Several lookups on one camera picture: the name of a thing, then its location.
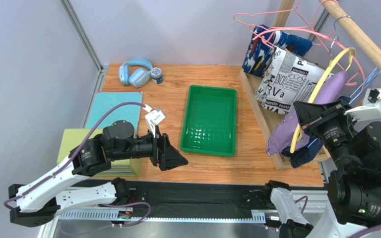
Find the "yellow clothes hanger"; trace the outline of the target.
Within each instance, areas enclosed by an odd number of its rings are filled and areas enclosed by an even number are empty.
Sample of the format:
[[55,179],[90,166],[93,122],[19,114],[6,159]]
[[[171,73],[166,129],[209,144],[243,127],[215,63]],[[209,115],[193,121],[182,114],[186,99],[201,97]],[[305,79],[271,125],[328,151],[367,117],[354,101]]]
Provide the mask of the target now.
[[[319,90],[322,88],[322,86],[325,83],[325,80],[327,79],[328,75],[331,73],[331,71],[334,69],[334,67],[339,63],[340,59],[342,57],[344,57],[346,54],[348,54],[348,66],[346,67],[345,71],[347,71],[350,68],[352,61],[353,61],[353,58],[356,55],[356,50],[354,47],[348,47],[348,48],[342,50],[339,54],[337,54],[336,57],[334,57],[330,60],[328,67],[324,71],[323,75],[321,76],[317,85],[315,86],[313,92],[311,93],[311,95],[308,99],[308,103],[314,102],[315,98],[317,97],[317,95],[319,93]],[[294,134],[292,137],[292,141],[290,144],[290,153],[291,154],[293,154],[295,152],[296,144],[300,140],[300,138],[302,137],[300,135],[300,133],[301,133],[301,125],[298,123],[296,128],[295,128],[295,131],[294,131]]]

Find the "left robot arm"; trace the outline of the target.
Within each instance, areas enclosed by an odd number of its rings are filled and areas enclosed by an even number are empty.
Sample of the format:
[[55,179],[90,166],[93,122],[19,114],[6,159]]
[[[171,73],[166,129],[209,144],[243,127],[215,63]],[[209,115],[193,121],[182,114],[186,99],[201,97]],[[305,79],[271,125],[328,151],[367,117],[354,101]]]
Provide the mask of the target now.
[[149,158],[162,171],[188,164],[171,145],[167,134],[156,129],[140,137],[135,135],[130,122],[119,120],[75,147],[38,180],[27,185],[11,185],[9,197],[16,201],[16,206],[10,210],[10,221],[37,227],[70,210],[92,205],[125,205],[131,201],[131,193],[123,178],[95,187],[77,190],[70,187],[111,169],[114,161],[141,158]]

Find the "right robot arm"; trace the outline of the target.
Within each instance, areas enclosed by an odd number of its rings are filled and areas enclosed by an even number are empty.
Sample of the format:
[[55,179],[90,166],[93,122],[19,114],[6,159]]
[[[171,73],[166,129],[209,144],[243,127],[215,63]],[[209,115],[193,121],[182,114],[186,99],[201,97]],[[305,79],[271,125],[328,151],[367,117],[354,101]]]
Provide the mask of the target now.
[[330,173],[326,208],[316,225],[297,208],[289,185],[269,181],[268,201],[279,215],[281,238],[362,238],[381,230],[381,121],[361,131],[344,100],[328,104],[294,103],[307,135],[320,139],[336,170]]

